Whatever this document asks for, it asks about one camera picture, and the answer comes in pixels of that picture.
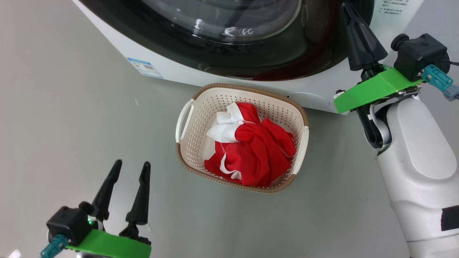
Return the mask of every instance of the floor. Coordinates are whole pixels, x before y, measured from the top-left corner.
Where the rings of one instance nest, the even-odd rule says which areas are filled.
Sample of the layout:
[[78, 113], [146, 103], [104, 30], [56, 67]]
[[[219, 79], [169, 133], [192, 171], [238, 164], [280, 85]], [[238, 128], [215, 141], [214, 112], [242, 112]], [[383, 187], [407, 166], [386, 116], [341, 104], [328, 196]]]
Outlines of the floor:
[[[431, 33], [459, 60], [459, 2], [442, 4], [426, 0], [408, 31]], [[92, 201], [119, 158], [105, 227], [126, 226], [150, 161], [150, 228], [140, 231], [152, 258], [408, 257], [356, 114], [307, 110], [311, 139], [296, 180], [273, 195], [245, 192], [177, 160], [176, 119], [198, 88], [141, 76], [71, 0], [0, 0], [0, 35], [0, 257], [37, 257], [50, 216]], [[459, 80], [459, 69], [450, 75]], [[459, 157], [459, 103], [429, 86], [421, 99]]]

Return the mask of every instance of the teal connector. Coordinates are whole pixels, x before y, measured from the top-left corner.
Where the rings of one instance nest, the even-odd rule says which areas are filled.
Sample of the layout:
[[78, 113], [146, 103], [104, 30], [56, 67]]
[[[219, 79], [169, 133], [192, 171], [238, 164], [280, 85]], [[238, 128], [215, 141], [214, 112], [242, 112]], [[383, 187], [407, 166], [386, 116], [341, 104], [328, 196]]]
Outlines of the teal connector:
[[68, 245], [68, 239], [63, 235], [57, 235], [40, 253], [40, 258], [54, 258]]
[[459, 99], [459, 87], [453, 85], [453, 79], [447, 76], [442, 70], [434, 65], [424, 68], [422, 78], [430, 85], [435, 86], [449, 100]]

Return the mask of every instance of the white robotic arm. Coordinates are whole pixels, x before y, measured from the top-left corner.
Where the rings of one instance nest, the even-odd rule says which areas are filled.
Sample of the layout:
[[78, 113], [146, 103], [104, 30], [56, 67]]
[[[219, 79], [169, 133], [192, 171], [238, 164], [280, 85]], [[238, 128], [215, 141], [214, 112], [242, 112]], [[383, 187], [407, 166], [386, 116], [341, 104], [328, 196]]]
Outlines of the white robotic arm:
[[412, 258], [459, 257], [459, 174], [451, 147], [417, 98], [386, 113], [391, 143], [377, 163]]

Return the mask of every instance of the green bracket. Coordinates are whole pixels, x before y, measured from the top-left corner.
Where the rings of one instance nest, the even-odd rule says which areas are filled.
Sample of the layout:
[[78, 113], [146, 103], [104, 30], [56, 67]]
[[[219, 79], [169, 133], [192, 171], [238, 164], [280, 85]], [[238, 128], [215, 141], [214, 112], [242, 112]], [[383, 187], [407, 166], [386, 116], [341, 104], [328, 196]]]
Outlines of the green bracket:
[[149, 258], [151, 253], [147, 244], [101, 230], [91, 230], [77, 247], [67, 248], [111, 258]]
[[361, 107], [423, 82], [410, 82], [394, 68], [383, 71], [341, 94], [335, 99], [338, 113]]

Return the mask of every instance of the laundry basket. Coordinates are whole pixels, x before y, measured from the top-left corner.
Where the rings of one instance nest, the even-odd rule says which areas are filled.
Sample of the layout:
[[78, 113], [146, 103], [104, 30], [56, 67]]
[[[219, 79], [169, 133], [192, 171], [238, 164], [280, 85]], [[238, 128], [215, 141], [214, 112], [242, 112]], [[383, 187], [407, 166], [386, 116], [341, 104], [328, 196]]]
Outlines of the laundry basket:
[[[269, 118], [293, 134], [296, 154], [287, 172], [269, 187], [244, 186], [216, 176], [204, 167], [204, 160], [215, 152], [214, 141], [206, 132], [215, 121], [217, 112], [225, 112], [233, 102], [253, 104], [261, 119]], [[210, 84], [198, 91], [180, 113], [175, 131], [177, 154], [185, 168], [209, 180], [235, 188], [262, 193], [274, 193], [285, 189], [295, 179], [306, 154], [309, 140], [308, 118], [305, 111], [290, 99], [233, 84]]]

